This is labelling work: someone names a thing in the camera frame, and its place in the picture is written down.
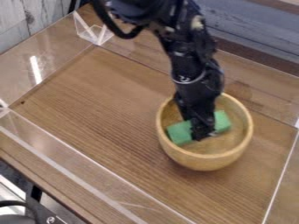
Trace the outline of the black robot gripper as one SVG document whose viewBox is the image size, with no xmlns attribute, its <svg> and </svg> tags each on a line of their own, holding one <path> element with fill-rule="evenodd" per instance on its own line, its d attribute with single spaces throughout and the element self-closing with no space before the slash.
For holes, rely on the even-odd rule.
<svg viewBox="0 0 299 224">
<path fill-rule="evenodd" d="M 201 73 L 196 78 L 172 73 L 173 100 L 181 118 L 191 120 L 192 139 L 200 141 L 215 130 L 215 101 L 224 88 L 223 73 Z"/>
</svg>

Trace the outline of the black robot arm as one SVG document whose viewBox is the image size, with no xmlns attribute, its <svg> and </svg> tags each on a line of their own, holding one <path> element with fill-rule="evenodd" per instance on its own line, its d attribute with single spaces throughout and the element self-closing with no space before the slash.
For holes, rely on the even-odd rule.
<svg viewBox="0 0 299 224">
<path fill-rule="evenodd" d="M 215 101 L 224 88 L 224 73 L 213 58 L 216 42 L 201 7 L 193 0 L 89 0 L 97 17 L 121 39 L 148 30 L 171 61 L 173 100 L 191 123 L 191 139 L 216 132 Z"/>
</svg>

